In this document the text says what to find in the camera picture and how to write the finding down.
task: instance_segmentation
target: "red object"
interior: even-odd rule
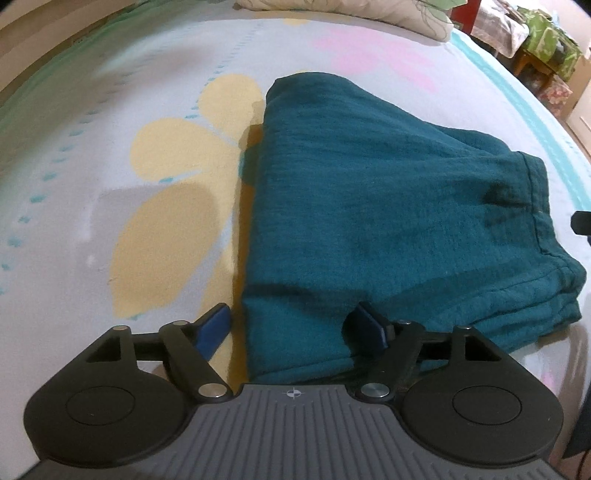
[[[469,35],[472,33],[479,8],[480,0],[468,0],[466,5],[460,5],[452,10],[450,19],[461,31]]]

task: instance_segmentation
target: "turquoise stripe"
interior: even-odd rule
[[[497,72],[486,60],[472,50],[460,37],[452,35],[452,44],[457,47],[497,88],[519,112],[527,126],[538,139],[552,165],[558,172],[560,180],[569,191],[570,198],[577,210],[591,210],[591,199],[579,175],[570,163],[569,156],[562,149],[548,126],[534,112],[532,106],[513,88],[513,86]]]

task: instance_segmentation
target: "green patterned cloth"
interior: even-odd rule
[[[577,44],[540,11],[521,7],[518,10],[525,17],[530,29],[530,36],[523,43],[523,48],[548,64],[556,52],[558,43],[562,43],[565,53],[564,60],[559,66],[553,67],[560,78],[568,82],[574,72],[577,60],[582,55]]]

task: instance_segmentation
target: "crosshair symbol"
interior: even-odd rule
[[[291,390],[288,390],[285,394],[288,397],[290,397],[292,400],[295,400],[300,395],[303,395],[303,392],[301,392],[301,391],[299,391],[299,390],[297,390],[295,388],[292,388]]]

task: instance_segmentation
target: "beige pillow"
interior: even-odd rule
[[[439,41],[448,41],[453,24],[433,3],[418,0],[237,0],[251,10],[309,10],[380,20]]]

